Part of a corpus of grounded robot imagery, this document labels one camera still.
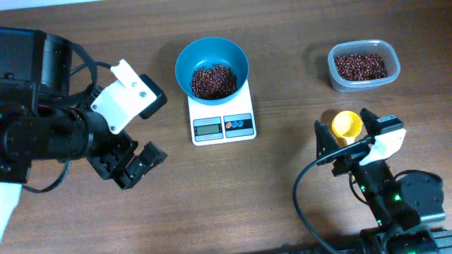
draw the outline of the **red beans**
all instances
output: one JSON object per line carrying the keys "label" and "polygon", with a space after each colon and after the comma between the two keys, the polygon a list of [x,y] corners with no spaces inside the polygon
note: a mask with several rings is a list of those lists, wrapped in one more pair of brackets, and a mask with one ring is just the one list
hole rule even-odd
{"label": "red beans", "polygon": [[388,76],[383,59],[378,54],[335,56],[334,63],[339,75],[350,81],[374,80]]}
{"label": "red beans", "polygon": [[193,73],[191,89],[197,98],[222,99],[237,91],[237,76],[231,68],[213,64],[213,68],[200,68]]}

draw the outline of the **wood grain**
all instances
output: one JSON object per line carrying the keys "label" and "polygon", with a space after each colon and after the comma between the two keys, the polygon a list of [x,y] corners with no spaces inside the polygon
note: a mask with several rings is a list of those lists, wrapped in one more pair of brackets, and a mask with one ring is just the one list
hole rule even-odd
{"label": "wood grain", "polygon": [[[126,59],[165,91],[168,103],[126,130],[169,155],[133,189],[102,181],[84,160],[44,195],[23,193],[2,253],[246,253],[314,243],[291,200],[292,184],[315,159],[314,121],[362,107],[395,114],[408,130],[394,172],[444,178],[452,226],[452,2],[450,1],[103,1],[0,13],[1,25],[36,28],[82,44],[94,59]],[[179,52],[221,36],[247,53],[255,140],[191,143],[187,100],[174,77]],[[341,42],[380,39],[400,60],[398,79],[378,90],[332,90],[326,56]],[[87,72],[71,80],[82,90]],[[113,81],[100,71],[99,84]],[[46,186],[61,165],[35,162],[30,185]],[[368,207],[330,166],[306,175],[299,201],[329,238],[376,226]]]}

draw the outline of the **plastic container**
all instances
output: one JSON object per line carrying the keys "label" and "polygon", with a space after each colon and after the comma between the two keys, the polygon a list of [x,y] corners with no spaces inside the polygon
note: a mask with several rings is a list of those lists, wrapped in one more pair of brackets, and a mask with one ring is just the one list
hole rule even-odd
{"label": "plastic container", "polygon": [[[376,80],[349,81],[342,78],[334,63],[334,56],[349,56],[351,54],[378,54],[384,61],[387,78]],[[400,63],[392,46],[382,40],[362,40],[336,45],[328,55],[330,81],[333,89],[338,92],[357,92],[375,89],[393,82],[400,73]]]}

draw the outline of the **blue bowl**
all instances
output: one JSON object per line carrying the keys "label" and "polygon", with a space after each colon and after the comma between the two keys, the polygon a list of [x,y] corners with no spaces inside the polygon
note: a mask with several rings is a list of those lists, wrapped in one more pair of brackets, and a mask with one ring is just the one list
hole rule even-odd
{"label": "blue bowl", "polygon": [[[237,76],[237,91],[222,99],[200,99],[191,89],[193,73],[202,68],[222,64]],[[176,79],[182,90],[195,101],[206,105],[219,105],[233,99],[248,79],[249,63],[246,54],[234,42],[219,37],[196,40],[182,50],[176,61]]]}

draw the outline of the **digital kitchen scale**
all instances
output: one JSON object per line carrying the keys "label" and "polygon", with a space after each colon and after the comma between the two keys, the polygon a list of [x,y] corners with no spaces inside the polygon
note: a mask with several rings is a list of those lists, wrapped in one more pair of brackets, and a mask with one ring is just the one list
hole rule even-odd
{"label": "digital kitchen scale", "polygon": [[189,97],[191,140],[194,145],[213,145],[256,137],[248,80],[239,94],[219,105],[205,105]]}

